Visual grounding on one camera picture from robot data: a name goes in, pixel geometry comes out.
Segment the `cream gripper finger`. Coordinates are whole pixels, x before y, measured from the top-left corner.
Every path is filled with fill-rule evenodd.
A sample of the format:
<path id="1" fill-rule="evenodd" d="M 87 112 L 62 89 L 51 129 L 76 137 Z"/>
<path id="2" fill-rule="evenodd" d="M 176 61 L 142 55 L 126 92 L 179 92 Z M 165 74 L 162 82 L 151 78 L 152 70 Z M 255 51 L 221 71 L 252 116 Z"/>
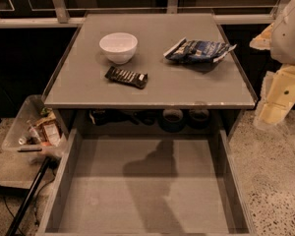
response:
<path id="1" fill-rule="evenodd" d="M 254 123 L 272 126 L 281 123 L 295 104 L 295 65 L 283 64 L 276 72 L 265 74 L 261 100 Z"/>
<path id="2" fill-rule="evenodd" d="M 250 41 L 249 46 L 257 50 L 270 50 L 273 24 L 268 25 L 259 35 Z"/>

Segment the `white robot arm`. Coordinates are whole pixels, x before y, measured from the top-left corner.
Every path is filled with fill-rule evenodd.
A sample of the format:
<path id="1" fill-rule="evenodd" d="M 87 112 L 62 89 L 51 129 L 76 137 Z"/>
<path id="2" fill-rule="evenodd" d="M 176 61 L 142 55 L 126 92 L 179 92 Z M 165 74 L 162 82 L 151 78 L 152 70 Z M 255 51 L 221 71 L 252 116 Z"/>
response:
<path id="1" fill-rule="evenodd" d="M 256 126 L 274 126 L 295 104 L 295 0 L 290 0 L 276 20 L 251 40 L 250 46 L 269 50 L 271 58 L 282 64 L 275 73 L 266 73 L 255 112 Z"/>

